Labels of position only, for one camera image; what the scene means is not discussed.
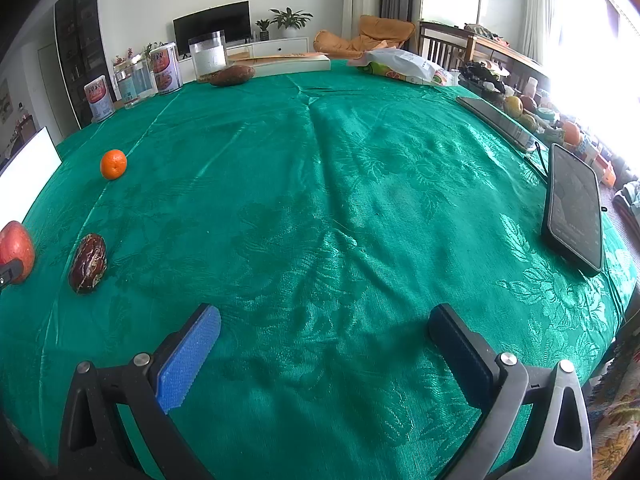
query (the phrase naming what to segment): metal screw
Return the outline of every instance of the metal screw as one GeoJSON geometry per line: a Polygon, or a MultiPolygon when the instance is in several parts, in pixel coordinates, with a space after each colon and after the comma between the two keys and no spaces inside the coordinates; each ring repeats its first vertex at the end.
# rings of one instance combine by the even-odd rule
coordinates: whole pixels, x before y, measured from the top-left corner
{"type": "Polygon", "coordinates": [[[513,366],[518,362],[518,358],[511,352],[503,352],[500,354],[500,361],[502,361],[507,366],[513,366]]]}
{"type": "Polygon", "coordinates": [[[136,366],[147,366],[151,361],[151,356],[142,352],[142,354],[138,354],[133,358],[133,364],[136,366]]]}
{"type": "Polygon", "coordinates": [[[562,359],[562,361],[560,361],[560,368],[562,368],[563,372],[566,372],[568,374],[572,373],[575,370],[574,364],[569,361],[569,359],[562,359]]]}
{"type": "Polygon", "coordinates": [[[85,374],[85,373],[87,373],[89,371],[89,368],[91,368],[91,363],[89,361],[82,361],[76,367],[76,371],[79,374],[85,374]]]}

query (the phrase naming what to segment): door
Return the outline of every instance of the door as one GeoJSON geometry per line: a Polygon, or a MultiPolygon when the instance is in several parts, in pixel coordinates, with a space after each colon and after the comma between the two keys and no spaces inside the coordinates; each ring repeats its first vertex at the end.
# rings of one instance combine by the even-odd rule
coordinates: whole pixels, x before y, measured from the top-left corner
{"type": "Polygon", "coordinates": [[[62,137],[66,139],[72,133],[79,130],[78,121],[74,114],[69,97],[66,94],[65,80],[62,79],[60,71],[60,60],[56,44],[51,43],[38,50],[38,60],[40,61],[40,71],[44,88],[47,91],[47,99],[56,118],[58,129],[62,137]]]}

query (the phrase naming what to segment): plant pot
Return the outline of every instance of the plant pot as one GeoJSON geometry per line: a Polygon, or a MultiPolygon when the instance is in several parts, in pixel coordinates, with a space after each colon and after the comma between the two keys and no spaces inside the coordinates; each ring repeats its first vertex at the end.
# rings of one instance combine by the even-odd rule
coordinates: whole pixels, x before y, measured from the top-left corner
{"type": "Polygon", "coordinates": [[[295,28],[295,27],[287,27],[287,28],[284,28],[282,30],[282,37],[283,38],[297,38],[299,32],[300,32],[300,30],[295,28]]]}

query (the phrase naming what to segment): white cabinet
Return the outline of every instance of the white cabinet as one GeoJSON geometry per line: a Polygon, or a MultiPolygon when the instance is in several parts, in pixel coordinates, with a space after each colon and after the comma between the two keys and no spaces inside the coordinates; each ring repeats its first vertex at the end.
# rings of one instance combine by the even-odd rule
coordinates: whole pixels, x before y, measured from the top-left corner
{"type": "MultiPolygon", "coordinates": [[[[226,50],[228,56],[265,57],[277,54],[305,54],[309,52],[308,38],[283,38],[282,40],[258,41],[229,47],[226,50]]],[[[178,62],[182,81],[185,83],[196,81],[196,72],[191,57],[178,62]]]]}

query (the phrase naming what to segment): black smartphone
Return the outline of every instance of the black smartphone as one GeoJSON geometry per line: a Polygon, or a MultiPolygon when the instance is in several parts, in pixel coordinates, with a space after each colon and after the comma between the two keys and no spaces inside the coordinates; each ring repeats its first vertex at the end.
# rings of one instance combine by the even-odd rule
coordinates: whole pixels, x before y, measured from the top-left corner
{"type": "Polygon", "coordinates": [[[521,152],[532,152],[536,149],[533,136],[491,103],[473,97],[456,97],[456,101],[489,124],[521,152]]]}
{"type": "Polygon", "coordinates": [[[602,270],[600,190],[593,170],[551,145],[542,237],[587,276],[602,270]]]}

